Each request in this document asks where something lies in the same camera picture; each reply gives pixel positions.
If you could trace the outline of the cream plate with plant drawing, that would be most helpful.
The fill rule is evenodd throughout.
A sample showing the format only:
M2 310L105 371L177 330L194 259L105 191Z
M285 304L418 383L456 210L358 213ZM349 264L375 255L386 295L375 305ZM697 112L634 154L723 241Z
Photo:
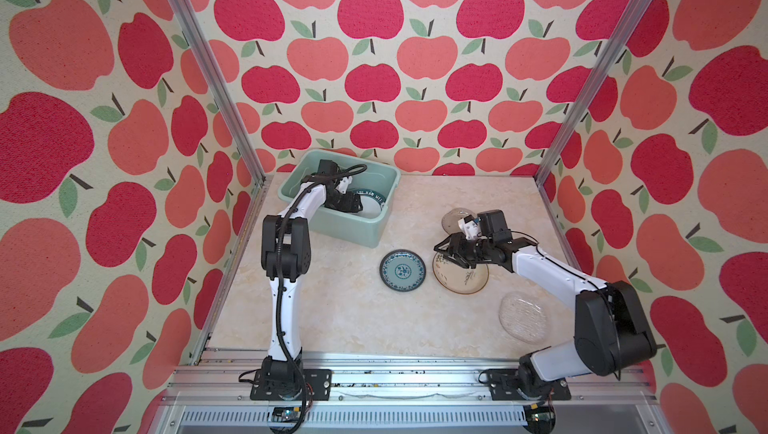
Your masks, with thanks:
M481 291L488 283L490 274L487 265L476 268L462 268L450 262L443 254L436 253L432 269L437 281L456 294L472 295Z

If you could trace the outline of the white plate lettered rim front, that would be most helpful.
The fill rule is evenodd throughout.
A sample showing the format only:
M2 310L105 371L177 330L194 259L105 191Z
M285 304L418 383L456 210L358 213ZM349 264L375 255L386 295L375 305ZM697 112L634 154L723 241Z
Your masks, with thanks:
M382 213L386 203L385 196L371 189L354 189L353 193L359 197L361 203L357 216L373 219Z

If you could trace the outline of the teal patterned small plate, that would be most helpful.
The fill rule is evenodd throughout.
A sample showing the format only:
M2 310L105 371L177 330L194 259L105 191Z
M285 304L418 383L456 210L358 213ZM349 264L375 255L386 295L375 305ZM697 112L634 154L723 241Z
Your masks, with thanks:
M411 292L418 289L426 279L426 264L418 254L410 250L393 250L381 260L379 276L388 288Z

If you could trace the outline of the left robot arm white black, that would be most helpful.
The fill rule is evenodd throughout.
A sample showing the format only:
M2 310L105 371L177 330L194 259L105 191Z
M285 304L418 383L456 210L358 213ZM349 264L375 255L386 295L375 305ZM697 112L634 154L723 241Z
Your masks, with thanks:
M297 382L303 376L302 346L296 326L296 303L302 277L311 263L310 220L324 207L342 213L362 211L360 196L350 191L363 164L341 167L323 159L318 169L304 176L288 207L268 215L262 224L261 267L272 293L272 335L265 376L280 382Z

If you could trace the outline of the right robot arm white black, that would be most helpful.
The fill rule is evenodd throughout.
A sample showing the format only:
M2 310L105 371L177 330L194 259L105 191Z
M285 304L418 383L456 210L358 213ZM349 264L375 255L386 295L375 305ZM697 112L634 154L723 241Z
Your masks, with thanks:
M458 228L434 251L462 268L502 267L536 283L575 315L570 341L520 358L520 383L534 388L587 374L618 377L657 354L646 312L629 282L605 281L556 260L533 236L510 229L500 210L467 216Z

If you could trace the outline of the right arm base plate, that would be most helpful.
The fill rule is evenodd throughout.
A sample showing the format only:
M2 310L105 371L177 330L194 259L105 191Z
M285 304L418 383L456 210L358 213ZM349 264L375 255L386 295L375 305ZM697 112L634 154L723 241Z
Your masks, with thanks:
M568 401L572 395L564 379L543 381L523 369L486 369L478 382L489 388L494 401Z

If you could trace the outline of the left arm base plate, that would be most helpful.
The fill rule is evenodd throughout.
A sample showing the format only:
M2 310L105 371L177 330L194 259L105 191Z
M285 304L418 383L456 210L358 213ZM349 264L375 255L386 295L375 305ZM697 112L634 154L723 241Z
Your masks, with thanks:
M304 369L302 376L290 367L287 371L258 369L249 397L253 401L301 401L306 392L307 401L328 401L332 375L330 369Z

